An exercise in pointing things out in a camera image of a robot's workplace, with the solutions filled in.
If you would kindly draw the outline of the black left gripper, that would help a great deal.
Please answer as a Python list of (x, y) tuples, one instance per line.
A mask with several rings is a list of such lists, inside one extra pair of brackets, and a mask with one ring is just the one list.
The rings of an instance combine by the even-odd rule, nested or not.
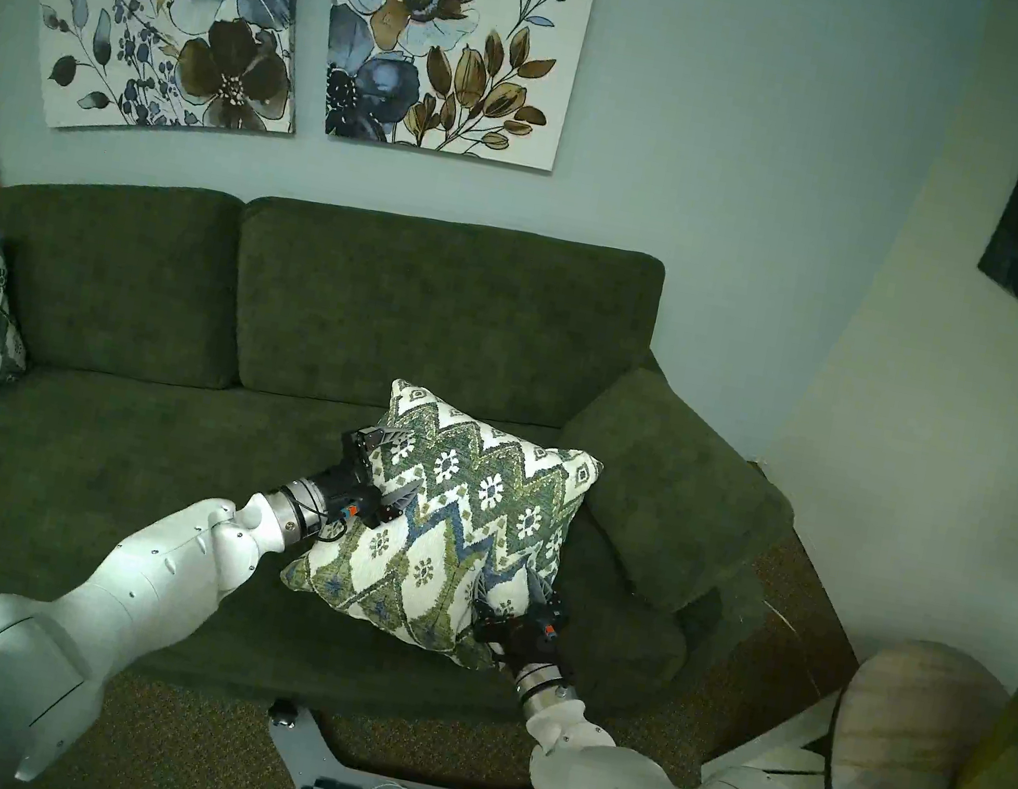
[(374, 529), (403, 516), (418, 495), (422, 481), (410, 480), (385, 493), (375, 484), (370, 457), (380, 446), (408, 454), (417, 437), (412, 428), (385, 424), (372, 426), (371, 431), (342, 432), (340, 460), (321, 472), (318, 490), (324, 501), (324, 523), (345, 524), (349, 517), (357, 517)]

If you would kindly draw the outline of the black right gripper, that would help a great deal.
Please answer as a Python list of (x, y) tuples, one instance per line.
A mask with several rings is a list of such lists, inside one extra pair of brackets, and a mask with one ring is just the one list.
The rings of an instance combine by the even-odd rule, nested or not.
[(525, 574), (529, 606), (522, 615), (498, 615), (482, 574), (475, 577), (470, 599), (475, 639), (487, 645), (507, 673), (518, 675), (542, 666), (560, 665), (560, 634), (570, 619), (560, 600), (552, 601), (550, 587), (536, 570), (526, 566)]

